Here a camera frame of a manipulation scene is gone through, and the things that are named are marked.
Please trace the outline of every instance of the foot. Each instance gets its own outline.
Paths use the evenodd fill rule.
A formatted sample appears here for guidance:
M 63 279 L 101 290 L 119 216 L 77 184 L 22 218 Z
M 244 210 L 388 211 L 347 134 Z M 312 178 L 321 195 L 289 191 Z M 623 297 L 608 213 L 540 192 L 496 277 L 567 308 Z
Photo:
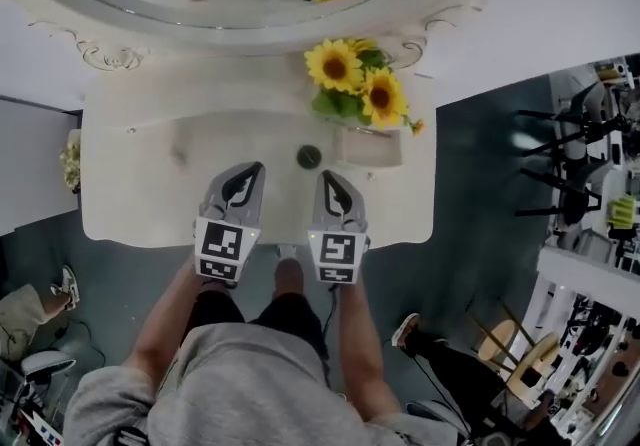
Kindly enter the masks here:
M 287 245 L 281 243 L 278 245 L 278 258 L 280 261 L 283 259 L 298 259 L 297 248 L 295 245 Z
M 402 325 L 396 329 L 391 336 L 391 346 L 404 350 L 406 348 L 405 341 L 409 333 L 420 327 L 422 319 L 418 313 L 411 313 L 403 321 Z
M 78 280 L 70 266 L 64 265 L 62 267 L 62 284 L 60 286 L 52 284 L 51 293 L 56 296 L 64 294 L 69 297 L 69 303 L 64 306 L 66 311 L 76 308 L 80 301 L 80 292 L 78 291 Z

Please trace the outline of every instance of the concrete floor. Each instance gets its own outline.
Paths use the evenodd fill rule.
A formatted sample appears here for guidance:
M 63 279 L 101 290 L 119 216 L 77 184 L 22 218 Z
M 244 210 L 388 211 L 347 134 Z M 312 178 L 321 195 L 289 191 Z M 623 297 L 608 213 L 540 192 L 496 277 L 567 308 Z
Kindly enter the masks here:
M 519 108 L 552 109 L 547 77 L 438 109 L 433 236 L 425 244 L 376 249 L 365 262 L 371 311 L 382 340 L 391 336 L 404 315 L 419 311 L 430 330 L 468 349 L 479 335 L 467 312 L 494 325 L 502 318 L 496 303 L 503 299 L 516 314 L 524 314 L 548 221 L 546 217 L 515 218 L 513 212 L 548 206 L 551 192 L 518 174 L 523 159 L 513 136 L 546 140 L 552 130 L 516 117 L 514 111 Z M 526 163 L 541 168 L 546 160 Z M 8 269 L 5 294 L 26 282 L 47 291 L 63 263 L 74 268 L 82 301 L 70 316 L 90 327 L 93 344 L 104 352 L 107 364 L 126 357 L 145 316 L 188 253 L 188 248 L 145 250 L 89 240 L 79 212 L 20 228 L 2 238 L 2 244 Z M 234 292 L 246 318 L 257 316 L 269 301 L 275 264 L 273 247 L 257 249 Z M 309 299 L 324 321 L 330 309 L 327 287 L 316 283 L 310 271 L 307 279 Z M 60 320 L 44 328 L 36 347 L 51 342 Z M 339 388 L 336 323 L 329 344 L 332 385 Z M 75 336 L 80 353 L 74 355 L 84 359 L 80 369 L 99 366 L 100 357 L 87 348 L 86 331 L 77 325 L 72 329 L 73 334 L 57 345 L 65 347 Z M 413 361 L 388 342 L 385 361 L 388 381 L 403 403 L 436 397 Z

